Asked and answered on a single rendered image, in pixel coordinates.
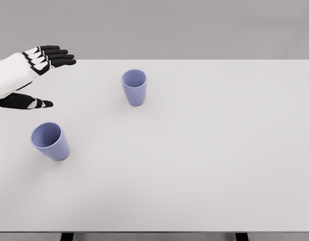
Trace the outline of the lavender blue plastic cup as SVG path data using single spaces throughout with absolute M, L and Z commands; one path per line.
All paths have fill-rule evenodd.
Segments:
M 144 72 L 129 70 L 123 74 L 121 83 L 130 105 L 140 106 L 144 103 L 147 90 L 147 77 Z
M 63 161 L 70 155 L 70 147 L 63 129 L 53 122 L 37 126 L 31 134 L 32 145 L 54 161 Z

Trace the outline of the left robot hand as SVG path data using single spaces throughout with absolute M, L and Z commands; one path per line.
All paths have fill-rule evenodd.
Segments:
M 57 45 L 37 46 L 0 60 L 0 107 L 21 110 L 53 107 L 49 100 L 18 91 L 54 68 L 74 64 L 74 55 Z

